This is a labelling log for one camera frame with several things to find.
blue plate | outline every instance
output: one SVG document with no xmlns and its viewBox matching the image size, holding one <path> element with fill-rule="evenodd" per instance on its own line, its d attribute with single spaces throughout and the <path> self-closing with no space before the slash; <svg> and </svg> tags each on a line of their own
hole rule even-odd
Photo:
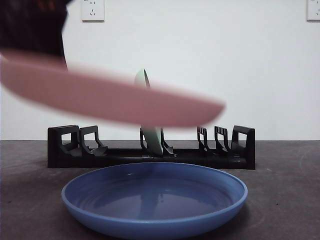
<svg viewBox="0 0 320 240">
<path fill-rule="evenodd" d="M 76 177 L 62 190 L 69 212 L 97 232 L 169 240 L 211 231 L 233 218 L 248 195 L 226 172 L 184 163 L 117 165 Z"/>
</svg>

wall outlet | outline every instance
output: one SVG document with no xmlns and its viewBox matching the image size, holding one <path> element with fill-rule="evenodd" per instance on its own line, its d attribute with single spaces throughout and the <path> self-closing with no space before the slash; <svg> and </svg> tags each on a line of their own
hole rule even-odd
<svg viewBox="0 0 320 240">
<path fill-rule="evenodd" d="M 104 22 L 105 21 L 105 0 L 82 0 L 83 22 Z"/>
<path fill-rule="evenodd" d="M 320 0 L 307 0 L 308 21 L 320 21 Z"/>
</svg>

countertop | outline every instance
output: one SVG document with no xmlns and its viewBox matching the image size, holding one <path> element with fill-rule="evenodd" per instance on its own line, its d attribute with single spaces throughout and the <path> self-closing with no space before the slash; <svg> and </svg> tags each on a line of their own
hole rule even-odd
<svg viewBox="0 0 320 240">
<path fill-rule="evenodd" d="M 139 141 L 103 141 L 111 148 Z M 168 141 L 196 148 L 197 141 Z M 1 141 L 2 240 L 112 240 L 78 223 L 63 186 L 92 168 L 47 168 L 46 141 Z M 319 240 L 320 141 L 257 141 L 256 170 L 226 170 L 248 188 L 231 221 L 189 240 Z"/>
</svg>

dish rack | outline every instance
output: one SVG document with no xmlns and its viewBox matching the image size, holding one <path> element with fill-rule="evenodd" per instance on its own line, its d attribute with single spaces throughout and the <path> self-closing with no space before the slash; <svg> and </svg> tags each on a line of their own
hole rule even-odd
<svg viewBox="0 0 320 240">
<path fill-rule="evenodd" d="M 114 165 L 170 162 L 201 165 L 215 169 L 249 169 L 254 170 L 255 163 L 255 129 L 233 127 L 231 146 L 228 143 L 228 130 L 214 127 L 215 148 L 208 144 L 207 129 L 197 127 L 198 148 L 174 148 L 165 141 L 161 128 L 161 146 L 163 155 L 149 151 L 144 143 L 144 133 L 140 128 L 141 148 L 108 148 L 99 140 L 98 126 L 79 128 L 78 125 L 49 127 L 47 135 L 48 168 L 103 168 Z M 90 148 L 85 143 L 85 135 L 94 133 L 97 148 Z M 246 135 L 245 145 L 239 143 L 239 133 Z M 64 144 L 62 135 L 71 134 L 71 142 Z"/>
</svg>

wall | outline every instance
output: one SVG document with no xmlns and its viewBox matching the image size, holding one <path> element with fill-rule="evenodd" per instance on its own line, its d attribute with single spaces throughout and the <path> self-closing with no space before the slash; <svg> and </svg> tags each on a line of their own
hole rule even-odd
<svg viewBox="0 0 320 240">
<path fill-rule="evenodd" d="M 320 140 L 320 22 L 306 22 L 306 1 L 106 0 L 105 23 L 82 23 L 80 0 L 68 10 L 71 70 L 122 72 L 133 82 L 146 68 L 154 88 L 224 100 L 206 127 L 253 127 L 257 140 Z M 98 124 L 104 140 L 139 138 L 137 125 L 46 109 L 1 88 L 1 139 L 44 140 L 48 127 L 67 124 Z M 165 136 L 196 138 L 194 129 Z"/>
</svg>

